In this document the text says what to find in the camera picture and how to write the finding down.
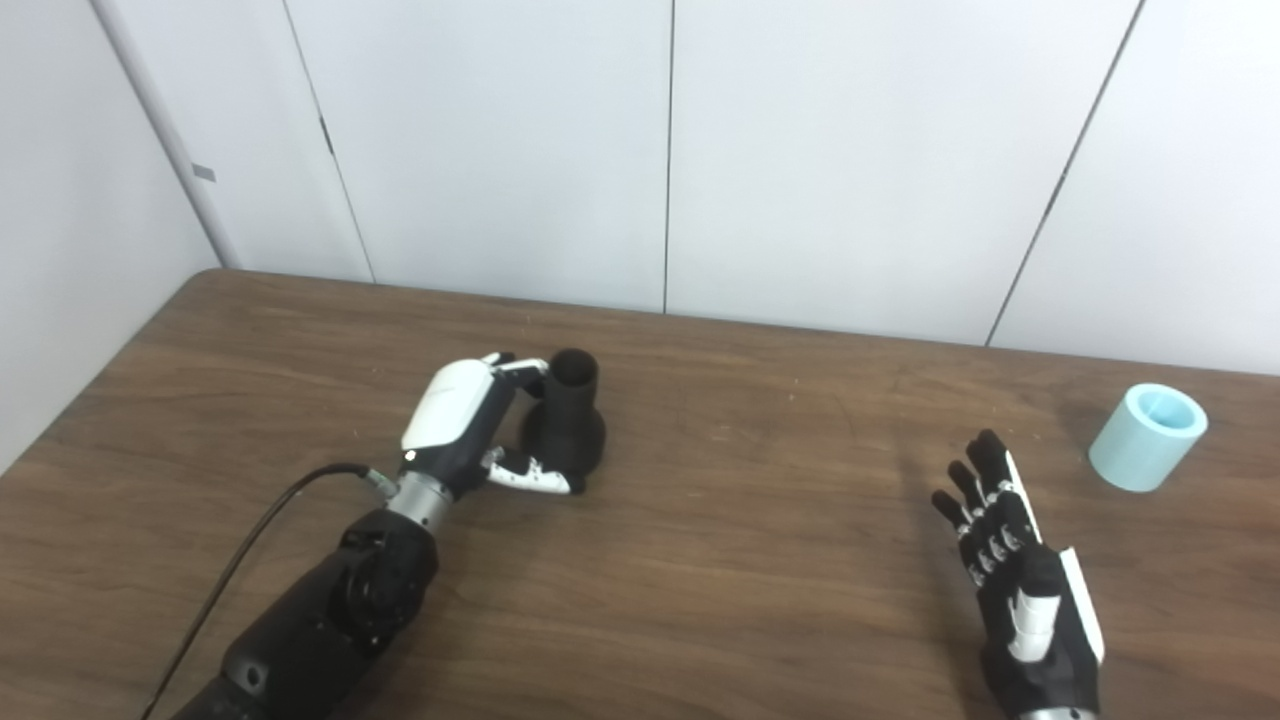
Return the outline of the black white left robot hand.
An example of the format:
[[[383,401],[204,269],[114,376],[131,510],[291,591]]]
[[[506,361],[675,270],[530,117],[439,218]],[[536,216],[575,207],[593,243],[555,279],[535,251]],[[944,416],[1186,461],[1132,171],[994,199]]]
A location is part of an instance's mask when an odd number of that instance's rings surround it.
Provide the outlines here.
[[[428,477],[462,498],[485,483],[544,495],[581,495],[585,478],[557,471],[532,452],[494,446],[520,391],[544,382],[549,364],[490,354],[444,365],[431,378],[402,438],[399,474]]]

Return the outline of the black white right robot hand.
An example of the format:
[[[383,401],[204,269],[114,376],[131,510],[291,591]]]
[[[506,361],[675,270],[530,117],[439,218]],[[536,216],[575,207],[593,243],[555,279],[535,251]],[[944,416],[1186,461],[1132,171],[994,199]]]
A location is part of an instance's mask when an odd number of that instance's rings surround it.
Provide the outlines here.
[[[933,507],[952,527],[986,630],[982,676],[1007,719],[1100,719],[1105,638],[1079,555],[1048,544],[1018,464],[992,430],[948,464],[957,495]]]

